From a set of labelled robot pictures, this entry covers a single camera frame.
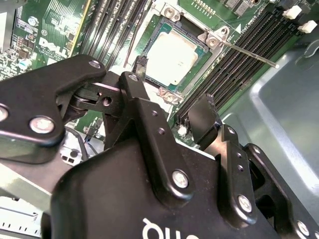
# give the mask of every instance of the white connector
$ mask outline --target white connector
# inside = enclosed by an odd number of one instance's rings
[[[299,13],[301,13],[301,11],[302,9],[298,5],[295,5],[291,9],[284,11],[283,16],[285,18],[293,20],[293,19],[296,19],[296,17],[299,15]]]
[[[317,26],[317,23],[314,20],[310,20],[304,25],[298,27],[298,30],[303,33],[311,33]]]

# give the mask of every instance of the motherboard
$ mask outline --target motherboard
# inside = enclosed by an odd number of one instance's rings
[[[176,138],[193,145],[188,111],[203,94],[224,112],[317,26],[318,0],[29,0],[15,11],[0,80],[76,54],[107,70],[148,59],[145,87]],[[102,114],[76,130],[103,139]]]

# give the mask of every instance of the cable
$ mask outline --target cable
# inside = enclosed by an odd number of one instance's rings
[[[152,4],[153,4],[153,1],[150,2],[150,4],[148,5],[148,8],[147,8],[146,10],[143,9],[143,12],[142,12],[142,14],[141,14],[141,17],[140,17],[140,19],[139,19],[139,21],[138,21],[138,24],[137,24],[137,26],[136,26],[136,28],[135,28],[135,30],[134,30],[134,33],[133,33],[133,37],[132,37],[132,40],[131,40],[131,43],[130,43],[130,47],[129,47],[129,49],[128,49],[128,53],[127,53],[126,58],[125,58],[124,68],[126,67],[128,61],[129,61],[129,57],[130,57],[130,54],[131,54],[131,52],[132,52],[132,48],[133,48],[133,45],[134,45],[136,36],[137,36],[137,34],[138,34],[138,31],[139,31],[139,29],[140,29],[140,27],[141,27],[141,25],[142,25],[142,23],[143,23],[143,21],[144,21],[146,15],[147,15],[147,13],[149,12],[149,10],[150,10]]]
[[[81,135],[76,130],[74,130],[72,128],[65,127],[65,129],[66,129],[66,131],[70,132],[78,139],[81,153],[82,153],[82,160],[87,161],[89,159],[89,157],[88,157],[88,153],[86,151],[86,148],[85,148],[85,145],[84,145],[84,142],[83,142]]]
[[[98,151],[96,151],[96,149],[93,147],[93,145],[91,145],[88,141],[86,143],[91,148],[91,150],[94,152],[95,155],[99,154]]]

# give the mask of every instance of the silver screw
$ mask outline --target silver screw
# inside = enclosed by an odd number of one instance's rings
[[[231,133],[235,133],[235,131],[231,128],[231,127],[228,127],[228,130],[229,130],[229,132],[231,132]]]
[[[8,111],[4,107],[0,106],[0,122],[8,118],[8,115]]]
[[[181,171],[178,171],[178,170],[174,171],[172,177],[173,177],[174,183],[178,187],[186,188],[188,186],[188,179],[186,175],[182,173]]]
[[[261,153],[260,149],[257,148],[256,146],[253,146],[253,148],[254,148],[254,150],[255,150],[256,153]]]
[[[238,201],[239,201],[239,205],[240,207],[248,213],[251,213],[251,211],[253,210],[251,203],[249,202],[248,198],[246,198],[244,195],[239,195],[238,196]]]
[[[133,81],[138,81],[138,78],[136,77],[136,75],[130,74],[130,75],[129,75],[129,78],[130,78],[131,80],[133,80]]]
[[[97,69],[101,68],[101,65],[98,61],[92,60],[92,61],[89,61],[89,64]]]
[[[175,11],[174,11],[173,8],[168,7],[168,8],[165,9],[164,15],[165,15],[167,18],[172,18],[172,17],[175,15]]]
[[[209,47],[215,46],[216,43],[217,43],[217,40],[214,39],[214,38],[208,39],[208,41],[207,41],[207,45],[208,45]]]
[[[35,117],[30,121],[29,125],[36,133],[50,133],[54,129],[54,123],[45,117]]]
[[[301,221],[297,221],[297,225],[298,225],[298,228],[301,231],[301,233],[304,234],[305,236],[309,237],[310,233],[309,233],[309,230],[306,227],[306,225]]]

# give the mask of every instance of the black mechanical arm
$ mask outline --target black mechanical arm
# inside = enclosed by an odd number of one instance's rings
[[[79,55],[0,82],[0,158],[17,164],[49,163],[67,122],[104,116],[105,151],[59,179],[44,238],[319,238],[262,149],[239,144],[211,96],[188,114],[202,151],[176,143],[145,91],[145,67],[138,58],[118,76]]]

